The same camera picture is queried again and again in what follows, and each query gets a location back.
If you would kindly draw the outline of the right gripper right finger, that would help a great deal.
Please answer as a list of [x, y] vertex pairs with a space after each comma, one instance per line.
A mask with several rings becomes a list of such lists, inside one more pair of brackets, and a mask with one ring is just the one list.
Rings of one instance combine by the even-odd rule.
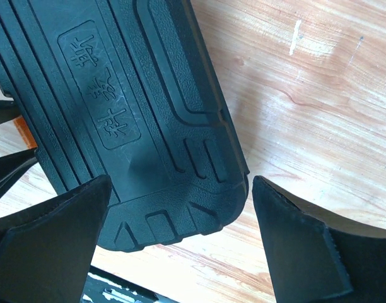
[[278, 302], [386, 302], [386, 230], [301, 199], [262, 176], [254, 208]]

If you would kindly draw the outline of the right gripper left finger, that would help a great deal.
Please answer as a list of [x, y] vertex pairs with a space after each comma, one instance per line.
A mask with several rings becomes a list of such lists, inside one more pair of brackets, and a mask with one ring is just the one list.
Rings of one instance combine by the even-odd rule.
[[0, 218], [0, 302], [79, 302], [111, 192], [101, 175]]

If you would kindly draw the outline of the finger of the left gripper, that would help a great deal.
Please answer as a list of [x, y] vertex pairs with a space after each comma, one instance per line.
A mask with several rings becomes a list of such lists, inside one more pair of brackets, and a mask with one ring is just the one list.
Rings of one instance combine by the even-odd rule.
[[0, 157], [0, 199], [30, 167], [38, 162], [36, 150], [32, 148]]
[[0, 100], [0, 124], [16, 119], [20, 110], [13, 100]]

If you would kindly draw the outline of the black plastic tool case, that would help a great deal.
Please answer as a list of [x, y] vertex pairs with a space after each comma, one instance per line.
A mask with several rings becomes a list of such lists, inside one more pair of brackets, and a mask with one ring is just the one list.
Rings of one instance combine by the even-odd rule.
[[249, 168], [190, 1], [0, 1], [0, 88], [56, 193], [110, 176], [100, 247], [240, 216]]

